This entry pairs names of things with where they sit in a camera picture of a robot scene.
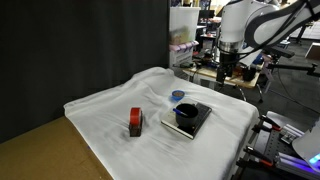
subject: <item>dark backdrop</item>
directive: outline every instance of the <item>dark backdrop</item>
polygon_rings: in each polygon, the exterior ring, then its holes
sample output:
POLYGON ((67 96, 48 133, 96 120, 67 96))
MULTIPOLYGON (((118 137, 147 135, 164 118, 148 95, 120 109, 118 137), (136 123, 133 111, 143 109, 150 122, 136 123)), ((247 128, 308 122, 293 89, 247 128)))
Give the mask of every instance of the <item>dark backdrop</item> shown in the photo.
POLYGON ((0 143, 74 99, 168 67, 166 0, 2 0, 0 143))

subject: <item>wrinkled fabric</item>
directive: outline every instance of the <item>wrinkled fabric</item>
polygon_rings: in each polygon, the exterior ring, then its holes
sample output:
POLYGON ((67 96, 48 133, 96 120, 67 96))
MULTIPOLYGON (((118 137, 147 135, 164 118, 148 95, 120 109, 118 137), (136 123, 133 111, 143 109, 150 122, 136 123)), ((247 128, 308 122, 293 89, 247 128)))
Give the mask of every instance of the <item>wrinkled fabric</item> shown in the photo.
POLYGON ((229 173, 256 107, 151 68, 128 82, 67 103, 65 115, 114 179, 223 179, 229 173), (161 124, 177 103, 171 92, 212 108, 194 140, 161 124), (129 136, 132 107, 145 116, 141 137, 129 136))

